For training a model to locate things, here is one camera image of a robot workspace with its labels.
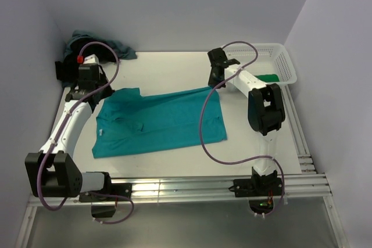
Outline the teal t-shirt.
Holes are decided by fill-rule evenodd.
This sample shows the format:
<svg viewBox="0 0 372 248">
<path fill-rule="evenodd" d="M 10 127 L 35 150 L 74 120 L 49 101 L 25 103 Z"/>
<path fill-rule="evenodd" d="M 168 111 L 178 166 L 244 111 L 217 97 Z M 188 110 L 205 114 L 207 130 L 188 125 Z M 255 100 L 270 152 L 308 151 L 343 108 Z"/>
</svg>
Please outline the teal t-shirt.
<svg viewBox="0 0 372 248">
<path fill-rule="evenodd" d="M 102 159 L 226 139 L 219 94 L 211 88 L 152 96 L 124 88 L 105 99 L 96 117 L 92 154 Z"/>
</svg>

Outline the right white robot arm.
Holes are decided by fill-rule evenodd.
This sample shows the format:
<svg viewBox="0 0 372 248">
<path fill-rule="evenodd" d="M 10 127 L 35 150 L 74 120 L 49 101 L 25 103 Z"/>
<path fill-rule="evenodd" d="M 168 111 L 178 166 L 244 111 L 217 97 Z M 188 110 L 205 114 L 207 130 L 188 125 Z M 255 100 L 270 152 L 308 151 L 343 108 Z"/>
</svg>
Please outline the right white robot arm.
<svg viewBox="0 0 372 248">
<path fill-rule="evenodd" d="M 259 154 L 253 161 L 250 178 L 235 179 L 229 188 L 235 197 L 284 195 L 284 174 L 276 156 L 278 132 L 285 120 L 281 88 L 256 78 L 237 59 L 229 59 L 223 48 L 208 52 L 211 71 L 208 86 L 219 89 L 231 84 L 248 100 L 247 119 L 259 137 Z"/>
</svg>

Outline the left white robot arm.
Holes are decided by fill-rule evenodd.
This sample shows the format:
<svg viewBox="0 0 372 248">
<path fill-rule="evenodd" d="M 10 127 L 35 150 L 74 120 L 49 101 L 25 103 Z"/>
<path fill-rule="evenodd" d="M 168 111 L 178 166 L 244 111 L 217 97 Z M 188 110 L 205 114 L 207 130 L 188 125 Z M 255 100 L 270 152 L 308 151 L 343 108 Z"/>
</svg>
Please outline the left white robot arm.
<svg viewBox="0 0 372 248">
<path fill-rule="evenodd" d="M 112 197 L 113 186 L 103 171 L 81 172 L 73 161 L 80 134 L 99 102 L 111 96 L 106 74 L 96 55 L 79 56 L 78 80 L 65 97 L 62 115 L 47 142 L 25 159 L 35 197 L 76 197 L 90 192 L 100 201 Z"/>
</svg>

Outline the black t-shirt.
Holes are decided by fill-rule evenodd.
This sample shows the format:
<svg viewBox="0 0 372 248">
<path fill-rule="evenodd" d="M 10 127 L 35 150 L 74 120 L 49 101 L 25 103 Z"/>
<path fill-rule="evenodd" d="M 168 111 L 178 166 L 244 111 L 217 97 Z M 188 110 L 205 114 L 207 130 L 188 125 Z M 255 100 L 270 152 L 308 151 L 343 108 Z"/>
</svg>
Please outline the black t-shirt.
<svg viewBox="0 0 372 248">
<path fill-rule="evenodd" d="M 55 62 L 56 78 L 62 82 L 62 87 L 69 86 L 78 78 L 78 56 L 82 47 L 90 42 L 106 44 L 114 50 L 119 59 L 125 57 L 126 53 L 123 52 L 122 47 L 119 47 L 113 41 L 109 42 L 88 34 L 73 36 L 66 45 L 63 61 Z M 83 51 L 83 56 L 86 57 L 89 55 L 96 55 L 98 60 L 103 63 L 115 61 L 113 53 L 100 44 L 93 44 L 86 47 Z"/>
</svg>

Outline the white plastic basket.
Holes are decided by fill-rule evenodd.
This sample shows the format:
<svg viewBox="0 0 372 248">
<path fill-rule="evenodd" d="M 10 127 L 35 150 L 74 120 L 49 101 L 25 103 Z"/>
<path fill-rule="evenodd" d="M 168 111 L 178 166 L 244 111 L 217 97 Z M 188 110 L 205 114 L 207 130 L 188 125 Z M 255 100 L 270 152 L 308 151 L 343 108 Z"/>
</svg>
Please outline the white plastic basket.
<svg viewBox="0 0 372 248">
<path fill-rule="evenodd" d="M 278 43 L 253 43 L 258 52 L 255 62 L 245 67 L 254 76 L 276 75 L 278 85 L 294 84 L 297 75 L 286 48 Z M 242 65 L 251 62 L 255 51 L 247 44 L 239 43 L 224 47 L 229 59 L 237 59 Z"/>
</svg>

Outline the rolled green t-shirt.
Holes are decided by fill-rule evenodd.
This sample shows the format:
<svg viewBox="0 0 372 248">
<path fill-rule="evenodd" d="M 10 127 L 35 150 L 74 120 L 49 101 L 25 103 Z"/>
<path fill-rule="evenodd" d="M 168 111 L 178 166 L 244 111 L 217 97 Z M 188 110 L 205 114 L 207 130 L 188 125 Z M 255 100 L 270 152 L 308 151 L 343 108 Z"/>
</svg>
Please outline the rolled green t-shirt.
<svg viewBox="0 0 372 248">
<path fill-rule="evenodd" d="M 256 75 L 256 78 L 263 82 L 271 83 L 271 82 L 279 82 L 280 79 L 276 74 L 264 74 L 264 75 Z"/>
</svg>

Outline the grey-blue t-shirt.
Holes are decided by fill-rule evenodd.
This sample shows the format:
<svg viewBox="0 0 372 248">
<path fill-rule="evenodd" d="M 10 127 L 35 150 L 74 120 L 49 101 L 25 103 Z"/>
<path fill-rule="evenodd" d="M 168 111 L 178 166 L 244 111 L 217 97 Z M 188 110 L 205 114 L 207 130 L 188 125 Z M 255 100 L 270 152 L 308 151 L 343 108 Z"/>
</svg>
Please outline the grey-blue t-shirt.
<svg viewBox="0 0 372 248">
<path fill-rule="evenodd" d="M 122 44 L 120 41 L 115 39 L 104 39 L 95 33 L 85 31 L 85 30 L 74 30 L 71 38 L 66 43 L 65 51 L 63 58 L 66 58 L 68 55 L 73 53 L 72 45 L 78 40 L 82 39 L 91 39 L 93 41 L 101 41 L 106 45 L 109 45 L 117 54 L 119 59 L 136 59 L 137 55 L 133 48 Z"/>
</svg>

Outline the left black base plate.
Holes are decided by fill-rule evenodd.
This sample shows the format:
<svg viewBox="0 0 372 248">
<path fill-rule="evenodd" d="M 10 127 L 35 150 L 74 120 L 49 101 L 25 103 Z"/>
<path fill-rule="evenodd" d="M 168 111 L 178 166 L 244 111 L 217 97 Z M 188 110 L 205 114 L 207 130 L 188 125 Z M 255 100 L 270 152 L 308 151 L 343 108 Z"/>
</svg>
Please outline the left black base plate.
<svg viewBox="0 0 372 248">
<path fill-rule="evenodd" d="M 131 183 L 119 183 L 112 184 L 111 189 L 106 193 L 103 190 L 98 193 L 105 195 L 115 195 L 115 196 L 124 196 L 126 198 L 131 198 L 132 193 L 132 184 Z M 95 196 L 91 194 L 83 193 L 79 197 L 79 202 L 89 203 L 89 202 L 118 202 L 124 201 L 123 198 L 118 197 L 106 197 L 106 196 Z"/>
</svg>

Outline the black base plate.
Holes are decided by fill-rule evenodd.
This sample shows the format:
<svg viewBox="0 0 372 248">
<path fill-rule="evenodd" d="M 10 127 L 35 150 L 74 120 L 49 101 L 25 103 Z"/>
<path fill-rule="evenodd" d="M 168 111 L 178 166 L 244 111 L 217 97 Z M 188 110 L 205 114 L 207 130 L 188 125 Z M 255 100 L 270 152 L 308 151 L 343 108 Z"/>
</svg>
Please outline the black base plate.
<svg viewBox="0 0 372 248">
<path fill-rule="evenodd" d="M 119 183 L 112 184 L 111 189 L 106 193 L 103 190 L 98 193 L 105 195 L 115 195 L 115 196 L 124 196 L 126 198 L 131 198 L 132 193 L 132 184 L 131 183 Z M 118 202 L 124 201 L 123 198 L 118 197 L 106 197 L 106 196 L 95 196 L 91 194 L 83 193 L 79 197 L 79 202 L 89 203 L 89 202 Z"/>
<path fill-rule="evenodd" d="M 235 197 L 281 196 L 284 183 L 277 171 L 269 175 L 254 173 L 250 178 L 234 179 L 228 190 L 234 193 Z"/>
</svg>

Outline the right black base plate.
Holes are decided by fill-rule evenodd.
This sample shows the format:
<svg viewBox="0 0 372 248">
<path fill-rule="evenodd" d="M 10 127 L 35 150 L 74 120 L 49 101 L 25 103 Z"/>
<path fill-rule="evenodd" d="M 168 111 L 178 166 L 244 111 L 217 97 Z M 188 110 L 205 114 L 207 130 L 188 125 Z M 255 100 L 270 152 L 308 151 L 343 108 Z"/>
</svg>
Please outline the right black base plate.
<svg viewBox="0 0 372 248">
<path fill-rule="evenodd" d="M 235 197 L 281 196 L 284 183 L 277 171 L 269 175 L 254 173 L 250 178 L 234 179 L 228 190 L 234 193 Z"/>
</svg>

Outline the aluminium rail frame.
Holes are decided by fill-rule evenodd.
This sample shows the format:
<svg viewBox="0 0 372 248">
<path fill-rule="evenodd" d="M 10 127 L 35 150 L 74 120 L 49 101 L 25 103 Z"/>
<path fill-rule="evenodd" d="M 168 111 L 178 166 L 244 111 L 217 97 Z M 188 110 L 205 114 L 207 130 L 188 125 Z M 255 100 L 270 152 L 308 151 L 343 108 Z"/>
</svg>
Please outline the aluminium rail frame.
<svg viewBox="0 0 372 248">
<path fill-rule="evenodd" d="M 279 131 L 276 159 L 285 173 L 286 198 L 327 197 L 326 176 L 313 164 L 288 87 L 282 88 L 286 120 Z M 96 121 L 87 121 L 73 159 L 82 171 L 106 171 L 113 182 L 130 183 L 136 203 L 232 200 L 233 180 L 247 178 L 258 139 L 244 119 L 246 99 L 237 92 L 220 94 L 226 141 L 132 156 L 95 159 Z"/>
</svg>

